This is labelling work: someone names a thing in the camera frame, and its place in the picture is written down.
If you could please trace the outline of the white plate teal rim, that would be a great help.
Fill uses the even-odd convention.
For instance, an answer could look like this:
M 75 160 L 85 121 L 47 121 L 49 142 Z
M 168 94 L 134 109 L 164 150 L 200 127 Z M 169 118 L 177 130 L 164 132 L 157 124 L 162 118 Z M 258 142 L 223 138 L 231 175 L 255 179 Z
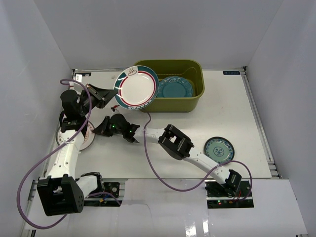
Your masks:
M 117 104 L 128 110 L 140 110 L 150 105 L 159 90 L 157 74 L 147 66 L 136 65 L 125 69 L 116 78 Z

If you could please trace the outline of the teal scalloped plate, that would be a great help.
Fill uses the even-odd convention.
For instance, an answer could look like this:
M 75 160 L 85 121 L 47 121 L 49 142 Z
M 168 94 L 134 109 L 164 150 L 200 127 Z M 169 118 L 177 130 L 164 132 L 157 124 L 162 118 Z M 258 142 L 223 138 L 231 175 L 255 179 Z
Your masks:
M 185 98 L 192 96 L 193 87 L 183 77 L 166 77 L 159 82 L 158 98 Z

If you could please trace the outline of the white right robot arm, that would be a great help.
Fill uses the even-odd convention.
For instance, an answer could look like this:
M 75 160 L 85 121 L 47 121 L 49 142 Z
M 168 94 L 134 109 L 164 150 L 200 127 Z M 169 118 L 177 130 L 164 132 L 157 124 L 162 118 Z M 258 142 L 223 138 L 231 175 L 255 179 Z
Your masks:
M 242 176 L 223 165 L 213 161 L 211 158 L 195 148 L 191 139 L 175 126 L 169 124 L 164 129 L 148 128 L 148 123 L 140 125 L 129 123 L 122 114 L 106 116 L 101 124 L 93 130 L 96 135 L 111 137 L 115 134 L 121 135 L 130 143 L 139 143 L 143 139 L 146 159 L 154 175 L 168 188 L 178 192 L 188 192 L 197 188 L 208 176 L 211 176 L 223 189 L 223 192 L 234 197 L 241 191 Z M 172 158 L 186 161 L 206 172 L 206 176 L 195 186 L 188 189 L 178 189 L 166 183 L 156 172 L 152 165 L 147 143 L 159 144 Z

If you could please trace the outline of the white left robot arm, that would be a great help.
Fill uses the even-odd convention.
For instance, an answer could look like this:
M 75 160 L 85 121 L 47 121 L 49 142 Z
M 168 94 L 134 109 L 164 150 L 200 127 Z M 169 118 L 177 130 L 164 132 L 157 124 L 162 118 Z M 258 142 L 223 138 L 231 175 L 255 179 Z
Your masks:
M 47 216 L 80 213 L 89 194 L 93 197 L 103 194 L 104 184 L 99 172 L 86 173 L 75 179 L 75 168 L 91 110 L 104 108 L 117 93 L 116 89 L 101 89 L 87 84 L 81 94 L 73 89 L 61 94 L 63 143 L 47 178 L 40 179 L 37 184 Z

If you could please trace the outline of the olive green plastic bin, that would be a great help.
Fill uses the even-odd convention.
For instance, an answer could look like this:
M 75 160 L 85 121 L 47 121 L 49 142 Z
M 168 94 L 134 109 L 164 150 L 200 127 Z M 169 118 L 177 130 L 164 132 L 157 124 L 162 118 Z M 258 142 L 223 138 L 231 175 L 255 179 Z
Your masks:
M 187 79 L 193 87 L 193 96 L 185 98 L 158 98 L 143 108 L 142 112 L 191 112 L 204 93 L 204 78 L 201 65 L 189 59 L 180 60 L 140 60 L 134 65 L 147 66 L 158 76 L 159 81 L 166 77 L 178 76 Z

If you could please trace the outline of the orange sunburst plate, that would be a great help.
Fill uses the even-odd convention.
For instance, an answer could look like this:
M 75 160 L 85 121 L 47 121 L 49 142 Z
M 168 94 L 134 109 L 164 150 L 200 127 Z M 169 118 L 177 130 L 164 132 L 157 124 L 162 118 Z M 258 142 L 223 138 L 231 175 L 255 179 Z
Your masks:
M 85 134 L 84 141 L 80 147 L 80 151 L 87 149 L 93 143 L 95 139 L 95 134 L 93 133 L 94 129 L 95 129 L 94 125 L 89 121 L 87 124 L 87 132 Z M 63 142 L 61 127 L 57 129 L 55 138 L 56 138 L 56 143 L 59 146 Z

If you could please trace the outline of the left blue table label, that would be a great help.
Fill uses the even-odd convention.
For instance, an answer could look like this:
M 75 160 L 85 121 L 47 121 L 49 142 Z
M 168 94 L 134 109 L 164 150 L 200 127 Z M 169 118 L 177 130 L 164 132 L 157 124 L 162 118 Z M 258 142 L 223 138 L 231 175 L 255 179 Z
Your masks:
M 83 77 L 90 77 L 91 73 L 87 73 L 87 72 L 85 72 L 85 73 L 78 73 L 78 72 L 76 72 L 75 75 L 82 75 Z

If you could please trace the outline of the blue table label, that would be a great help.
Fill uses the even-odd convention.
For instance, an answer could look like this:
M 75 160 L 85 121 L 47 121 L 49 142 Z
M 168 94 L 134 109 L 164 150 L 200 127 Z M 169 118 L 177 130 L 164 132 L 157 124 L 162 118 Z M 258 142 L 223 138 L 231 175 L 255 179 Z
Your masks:
M 223 71 L 223 75 L 240 75 L 240 71 Z
M 87 72 L 85 72 L 85 73 L 78 73 L 78 72 L 76 72 L 75 75 L 82 75 L 83 77 L 90 77 L 91 73 L 87 73 Z

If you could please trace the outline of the small blue white plate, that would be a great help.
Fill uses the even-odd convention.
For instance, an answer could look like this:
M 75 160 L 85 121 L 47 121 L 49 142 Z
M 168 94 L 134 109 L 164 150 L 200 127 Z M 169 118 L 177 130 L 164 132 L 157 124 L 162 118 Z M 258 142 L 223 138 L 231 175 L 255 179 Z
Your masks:
M 204 144 L 204 154 L 213 161 L 221 164 L 231 161 L 235 156 L 235 149 L 232 143 L 223 137 L 212 137 Z

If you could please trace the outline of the right blue table label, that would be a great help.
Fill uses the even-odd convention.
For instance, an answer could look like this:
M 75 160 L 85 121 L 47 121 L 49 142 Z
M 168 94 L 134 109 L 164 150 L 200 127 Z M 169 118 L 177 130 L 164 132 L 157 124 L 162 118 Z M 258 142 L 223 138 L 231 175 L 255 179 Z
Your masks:
M 223 75 L 240 75 L 240 71 L 223 71 Z

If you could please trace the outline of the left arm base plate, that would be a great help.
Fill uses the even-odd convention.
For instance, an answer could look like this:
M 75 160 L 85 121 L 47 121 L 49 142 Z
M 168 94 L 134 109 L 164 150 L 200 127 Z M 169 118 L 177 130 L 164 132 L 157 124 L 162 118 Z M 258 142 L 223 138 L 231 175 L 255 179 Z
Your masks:
M 120 207 L 124 196 L 125 183 L 104 182 L 103 185 L 102 194 L 85 199 L 85 207 Z

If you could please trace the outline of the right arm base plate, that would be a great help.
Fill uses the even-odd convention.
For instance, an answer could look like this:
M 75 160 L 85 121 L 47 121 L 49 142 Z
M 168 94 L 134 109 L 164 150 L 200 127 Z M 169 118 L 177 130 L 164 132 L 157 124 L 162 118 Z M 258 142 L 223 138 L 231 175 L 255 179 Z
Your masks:
M 242 181 L 236 194 L 229 194 L 215 181 L 205 182 L 206 201 L 208 209 L 241 209 L 254 208 L 249 181 Z

